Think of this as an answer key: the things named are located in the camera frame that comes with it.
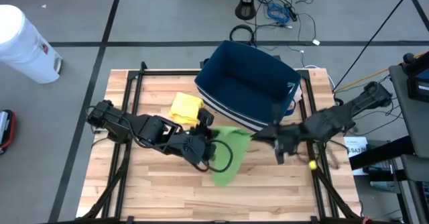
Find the white bucket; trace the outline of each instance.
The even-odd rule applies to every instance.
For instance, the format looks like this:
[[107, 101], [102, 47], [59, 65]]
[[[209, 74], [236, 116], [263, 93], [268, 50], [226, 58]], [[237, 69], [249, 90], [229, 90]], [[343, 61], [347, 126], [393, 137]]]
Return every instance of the white bucket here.
[[46, 84], [60, 77], [62, 59], [21, 10], [0, 5], [0, 62]]

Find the blue cable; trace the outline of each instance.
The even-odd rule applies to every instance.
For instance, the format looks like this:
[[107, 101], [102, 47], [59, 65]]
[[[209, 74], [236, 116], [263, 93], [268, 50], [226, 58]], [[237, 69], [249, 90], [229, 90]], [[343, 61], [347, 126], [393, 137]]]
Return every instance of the blue cable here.
[[267, 4], [267, 16], [280, 25], [286, 25], [290, 20], [289, 11], [278, 3]]

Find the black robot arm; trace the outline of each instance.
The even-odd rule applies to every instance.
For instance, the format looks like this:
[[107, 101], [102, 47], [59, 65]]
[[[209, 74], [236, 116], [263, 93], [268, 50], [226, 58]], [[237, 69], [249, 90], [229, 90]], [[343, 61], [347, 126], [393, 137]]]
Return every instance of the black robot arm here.
[[140, 147], [183, 157], [193, 166], [208, 162], [215, 153], [212, 139], [216, 132], [208, 128], [213, 115], [206, 109], [198, 112], [199, 124], [184, 131], [181, 125], [157, 115], [124, 113], [110, 101], [101, 101], [92, 108], [86, 121], [94, 127], [105, 128], [109, 132], [107, 137], [114, 142], [134, 140]]
[[391, 96], [381, 84], [370, 82], [364, 91], [342, 106], [317, 111], [303, 123], [280, 125], [279, 120], [253, 135], [253, 139], [270, 144], [275, 150], [278, 164], [284, 163], [284, 154], [296, 154], [298, 144], [305, 141], [327, 142], [344, 129], [355, 126], [353, 117], [366, 109], [386, 107]]

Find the wooden table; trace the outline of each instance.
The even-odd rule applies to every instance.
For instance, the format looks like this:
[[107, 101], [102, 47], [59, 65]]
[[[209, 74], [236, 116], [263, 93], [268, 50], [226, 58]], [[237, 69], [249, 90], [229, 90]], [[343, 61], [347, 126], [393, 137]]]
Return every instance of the wooden table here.
[[[107, 85], [105, 99], [118, 108], [121, 108], [127, 73], [128, 70], [112, 70]], [[332, 106], [334, 100], [325, 69], [311, 69], [309, 73], [317, 109]], [[194, 78], [144, 76], [138, 115], [168, 117], [176, 92], [199, 96]], [[311, 115], [305, 87], [303, 93], [308, 115]], [[133, 104], [133, 95], [131, 92], [128, 109]], [[242, 127], [212, 109], [209, 111], [214, 114], [213, 125]], [[301, 122], [299, 106], [283, 122]], [[103, 137], [105, 135], [99, 134], [95, 141]], [[344, 143], [339, 135], [333, 139]], [[361, 208], [347, 151], [334, 144], [328, 146], [341, 163], [338, 170], [330, 169], [332, 183], [352, 210], [359, 214]], [[109, 140], [94, 146], [77, 217], [85, 214], [104, 191], [112, 152], [113, 143]], [[306, 153], [305, 143], [300, 144], [299, 152]], [[323, 192], [329, 216], [324, 188]], [[110, 216], [113, 216], [116, 194], [117, 191], [113, 193]], [[126, 219], [129, 215], [136, 220], [159, 221], [308, 221], [311, 215], [318, 215], [318, 211], [308, 165], [292, 156], [279, 166], [273, 150], [266, 144], [251, 142], [235, 180], [227, 187], [217, 187], [210, 179], [210, 173], [196, 171], [179, 157], [165, 156], [133, 143], [121, 218]]]

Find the navy fabric box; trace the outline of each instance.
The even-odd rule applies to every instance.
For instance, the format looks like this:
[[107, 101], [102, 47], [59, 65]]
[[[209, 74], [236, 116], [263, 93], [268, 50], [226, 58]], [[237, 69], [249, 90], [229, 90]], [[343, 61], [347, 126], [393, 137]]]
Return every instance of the navy fabric box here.
[[285, 114], [301, 76], [273, 56], [224, 41], [195, 78], [204, 103], [254, 131], [273, 121], [271, 106]]

